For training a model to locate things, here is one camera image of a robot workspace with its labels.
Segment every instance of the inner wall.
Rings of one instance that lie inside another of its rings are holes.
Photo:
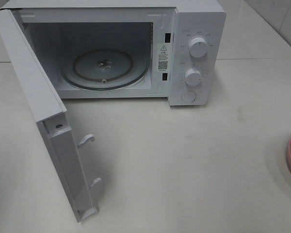
[[[85,53],[93,48],[133,48],[151,68],[153,25],[148,22],[117,23],[29,23],[33,50],[56,85],[61,79],[60,66],[67,53]]]

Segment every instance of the timer knob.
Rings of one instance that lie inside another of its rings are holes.
[[[184,74],[184,80],[188,86],[197,86],[202,82],[202,74],[198,69],[189,69]]]
[[[197,36],[189,42],[189,52],[192,57],[198,58],[204,56],[208,51],[207,39]]]

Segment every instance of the qr code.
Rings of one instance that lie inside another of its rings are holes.
[[[168,61],[159,62],[159,69],[167,69]]]

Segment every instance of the turntable plate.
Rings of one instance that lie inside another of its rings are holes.
[[[148,66],[147,56],[134,48],[93,49],[70,53],[61,74],[83,89],[110,90],[136,82],[145,75]]]

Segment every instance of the microwave top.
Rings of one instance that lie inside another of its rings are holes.
[[[19,8],[177,8],[178,12],[223,12],[216,0],[9,0],[3,9]]]

